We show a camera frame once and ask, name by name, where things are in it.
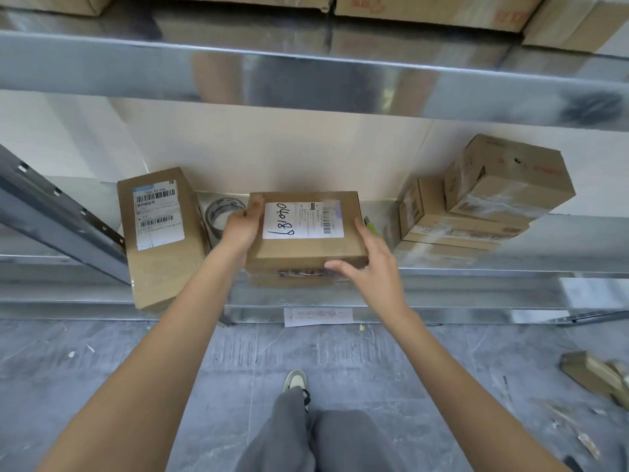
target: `gray tiled floor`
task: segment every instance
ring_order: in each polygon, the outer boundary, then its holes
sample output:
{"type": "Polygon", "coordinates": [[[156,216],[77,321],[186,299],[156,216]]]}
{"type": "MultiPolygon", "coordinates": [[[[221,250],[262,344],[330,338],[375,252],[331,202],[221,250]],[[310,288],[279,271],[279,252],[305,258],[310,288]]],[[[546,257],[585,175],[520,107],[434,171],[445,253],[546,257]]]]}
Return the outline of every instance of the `gray tiled floor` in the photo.
{"type": "MultiPolygon", "coordinates": [[[[0,471],[32,470],[150,325],[0,322],[0,471]],[[72,358],[68,355],[74,351],[72,358]]],[[[557,369],[566,351],[629,361],[629,322],[432,328],[461,364],[549,450],[586,472],[620,470],[627,414],[557,369]],[[595,461],[542,401],[569,411],[602,451],[595,461]],[[592,408],[605,411],[597,415],[592,408]]],[[[410,471],[469,471],[401,350],[381,326],[239,325],[216,331],[184,414],[169,472],[229,471],[268,418],[288,370],[308,373],[313,402],[371,415],[410,471]]]]}

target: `gray pants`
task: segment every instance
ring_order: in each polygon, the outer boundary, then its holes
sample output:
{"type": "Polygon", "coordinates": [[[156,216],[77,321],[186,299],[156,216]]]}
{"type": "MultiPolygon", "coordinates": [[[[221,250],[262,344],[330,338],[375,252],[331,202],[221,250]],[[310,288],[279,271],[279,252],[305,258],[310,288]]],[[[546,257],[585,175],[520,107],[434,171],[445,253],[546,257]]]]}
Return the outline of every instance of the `gray pants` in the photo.
{"type": "Polygon", "coordinates": [[[307,413],[302,390],[280,395],[236,472],[405,472],[393,446],[362,411],[307,413]]]}

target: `sneaker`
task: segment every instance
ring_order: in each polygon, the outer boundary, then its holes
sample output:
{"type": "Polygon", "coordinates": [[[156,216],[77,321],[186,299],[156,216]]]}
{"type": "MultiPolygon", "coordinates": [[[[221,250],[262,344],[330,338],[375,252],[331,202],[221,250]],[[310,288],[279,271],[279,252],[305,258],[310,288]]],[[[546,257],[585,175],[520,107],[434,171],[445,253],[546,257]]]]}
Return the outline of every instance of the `sneaker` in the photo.
{"type": "Polygon", "coordinates": [[[308,379],[306,377],[306,373],[304,373],[301,369],[294,369],[284,381],[284,389],[282,392],[287,392],[289,389],[293,388],[301,388],[304,392],[304,407],[306,411],[308,411],[308,405],[310,404],[310,393],[308,392],[308,379]]]}

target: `roll of tape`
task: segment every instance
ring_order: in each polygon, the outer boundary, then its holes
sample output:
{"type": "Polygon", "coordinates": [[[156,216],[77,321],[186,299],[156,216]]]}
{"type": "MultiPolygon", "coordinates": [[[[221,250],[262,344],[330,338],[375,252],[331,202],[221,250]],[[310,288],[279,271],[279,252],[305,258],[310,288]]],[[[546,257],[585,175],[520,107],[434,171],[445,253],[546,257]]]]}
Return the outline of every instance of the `roll of tape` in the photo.
{"type": "Polygon", "coordinates": [[[245,208],[245,204],[233,197],[218,199],[206,209],[205,223],[208,224],[212,234],[220,240],[223,238],[223,229],[216,226],[216,220],[226,212],[236,212],[245,208]]]}

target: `forearm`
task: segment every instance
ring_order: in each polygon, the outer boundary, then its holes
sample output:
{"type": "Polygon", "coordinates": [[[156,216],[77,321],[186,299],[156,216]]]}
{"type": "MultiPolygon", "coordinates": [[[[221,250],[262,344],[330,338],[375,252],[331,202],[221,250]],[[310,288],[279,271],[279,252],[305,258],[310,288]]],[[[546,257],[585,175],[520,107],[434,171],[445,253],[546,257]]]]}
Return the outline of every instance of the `forearm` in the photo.
{"type": "Polygon", "coordinates": [[[385,323],[474,470],[568,470],[524,430],[406,308],[385,323]]]}
{"type": "Polygon", "coordinates": [[[39,471],[163,471],[238,262],[220,245],[70,422],[39,471]]]}

